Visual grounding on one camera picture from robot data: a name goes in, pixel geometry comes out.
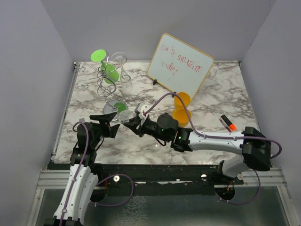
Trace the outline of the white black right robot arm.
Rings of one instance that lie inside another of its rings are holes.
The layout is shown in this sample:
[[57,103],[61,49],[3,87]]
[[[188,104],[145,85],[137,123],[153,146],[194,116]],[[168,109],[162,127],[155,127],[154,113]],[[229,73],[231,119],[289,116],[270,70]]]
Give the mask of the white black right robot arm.
[[254,127],[231,133],[194,131],[180,127],[178,121],[167,113],[160,115],[157,121],[137,115],[123,124],[136,135],[150,135],[170,143],[171,148],[179,152],[213,150],[233,153],[233,157],[219,164],[216,179],[221,184],[227,184],[248,169],[270,170],[271,141]]

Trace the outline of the green plastic wine glass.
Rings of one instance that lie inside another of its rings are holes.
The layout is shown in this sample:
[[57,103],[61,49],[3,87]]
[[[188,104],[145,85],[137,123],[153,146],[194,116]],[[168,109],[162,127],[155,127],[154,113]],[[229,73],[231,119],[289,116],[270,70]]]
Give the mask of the green plastic wine glass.
[[101,64],[98,71],[102,77],[104,77],[105,82],[112,84],[119,80],[119,73],[116,71],[116,68],[108,62],[108,58],[109,55],[104,49],[97,49],[90,56],[92,62]]

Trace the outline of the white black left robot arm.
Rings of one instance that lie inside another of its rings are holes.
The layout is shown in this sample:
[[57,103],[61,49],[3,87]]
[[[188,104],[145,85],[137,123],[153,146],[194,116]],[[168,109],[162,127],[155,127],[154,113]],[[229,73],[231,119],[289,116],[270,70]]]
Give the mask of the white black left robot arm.
[[119,124],[110,122],[116,112],[104,115],[91,115],[95,122],[79,121],[72,127],[77,132],[77,142],[70,158],[68,182],[61,201],[51,219],[45,226],[82,226],[84,217],[95,186],[103,182],[104,174],[93,169],[96,152],[105,138],[115,138]]

